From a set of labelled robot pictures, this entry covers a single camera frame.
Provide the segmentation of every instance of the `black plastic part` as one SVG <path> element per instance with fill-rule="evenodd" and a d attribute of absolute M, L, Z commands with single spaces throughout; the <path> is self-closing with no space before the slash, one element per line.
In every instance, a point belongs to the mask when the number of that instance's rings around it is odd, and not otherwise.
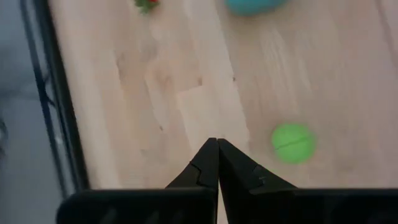
<path fill-rule="evenodd" d="M 252 190 L 278 192 L 295 188 L 254 162 L 227 140 L 219 139 L 218 144 L 220 145 L 220 186 L 229 223 L 252 223 L 258 220 L 258 215 L 264 214 L 265 210 L 259 211 L 258 200 L 252 194 Z M 275 207 L 272 200 L 265 200 L 261 205 L 261 209 L 269 205 L 270 211 Z"/>
<path fill-rule="evenodd" d="M 207 140 L 166 189 L 78 194 L 57 223 L 216 223 L 218 172 L 228 223 L 398 223 L 398 190 L 298 189 L 224 139 Z"/>
<path fill-rule="evenodd" d="M 58 224 L 216 223 L 216 192 L 206 187 L 91 190 L 70 197 Z"/>
<path fill-rule="evenodd" d="M 209 138 L 167 188 L 202 186 L 218 191 L 218 154 L 217 139 Z"/>
<path fill-rule="evenodd" d="M 217 139 L 207 140 L 166 189 L 76 194 L 59 208 L 57 223 L 216 223 L 219 151 Z"/>

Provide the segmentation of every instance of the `light wood grain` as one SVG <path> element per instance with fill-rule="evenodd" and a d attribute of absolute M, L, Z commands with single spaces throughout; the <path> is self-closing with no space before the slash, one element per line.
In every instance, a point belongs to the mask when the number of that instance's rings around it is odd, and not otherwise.
<path fill-rule="evenodd" d="M 208 137 L 299 187 L 398 187 L 395 0 L 291 0 L 249 18 L 218 0 L 148 16 L 130 0 L 51 6 L 94 187 L 164 187 Z M 284 122 L 316 133 L 307 163 L 275 158 Z"/>

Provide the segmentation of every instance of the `blue ball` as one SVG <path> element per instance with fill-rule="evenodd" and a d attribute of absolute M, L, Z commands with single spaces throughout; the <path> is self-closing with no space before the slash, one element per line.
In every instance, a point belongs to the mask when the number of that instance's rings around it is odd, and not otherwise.
<path fill-rule="evenodd" d="M 287 0 L 225 0 L 229 9 L 240 16 L 252 16 L 270 11 Z"/>

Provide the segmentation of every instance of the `small green object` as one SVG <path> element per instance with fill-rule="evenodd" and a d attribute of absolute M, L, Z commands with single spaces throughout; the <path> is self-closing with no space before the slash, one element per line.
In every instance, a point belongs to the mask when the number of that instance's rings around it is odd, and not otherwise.
<path fill-rule="evenodd" d="M 143 14 L 151 12 L 156 6 L 159 5 L 159 0 L 134 0 L 136 6 L 141 8 Z"/>
<path fill-rule="evenodd" d="M 304 125 L 281 124 L 272 133 L 272 145 L 279 159 L 289 164 L 299 164 L 312 157 L 315 136 Z"/>

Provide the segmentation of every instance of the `green ball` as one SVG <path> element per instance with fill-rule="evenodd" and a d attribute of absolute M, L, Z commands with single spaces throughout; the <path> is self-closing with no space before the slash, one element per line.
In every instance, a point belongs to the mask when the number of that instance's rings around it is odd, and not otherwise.
<path fill-rule="evenodd" d="M 299 164 L 312 157 L 315 136 L 304 125 L 281 124 L 272 133 L 272 145 L 279 159 L 289 164 Z"/>

